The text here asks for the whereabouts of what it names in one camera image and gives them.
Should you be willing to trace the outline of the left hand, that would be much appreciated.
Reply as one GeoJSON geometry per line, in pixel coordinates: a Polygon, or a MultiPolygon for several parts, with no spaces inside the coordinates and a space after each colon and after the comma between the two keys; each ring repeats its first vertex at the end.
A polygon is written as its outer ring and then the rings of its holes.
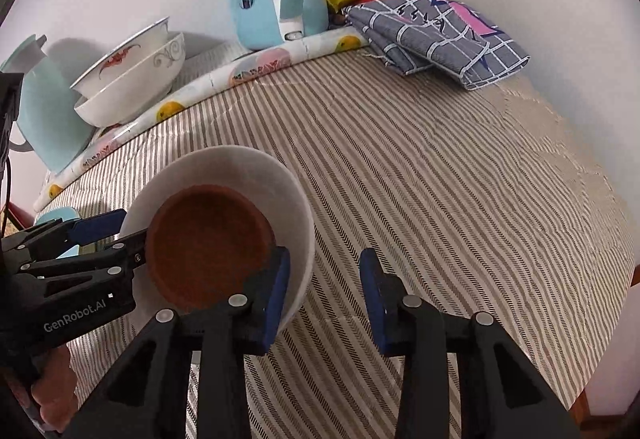
{"type": "Polygon", "coordinates": [[[78,410],[75,390],[77,375],[70,366],[70,351],[66,345],[47,355],[41,377],[32,386],[32,397],[40,406],[40,416],[58,433],[66,427],[78,410]]]}

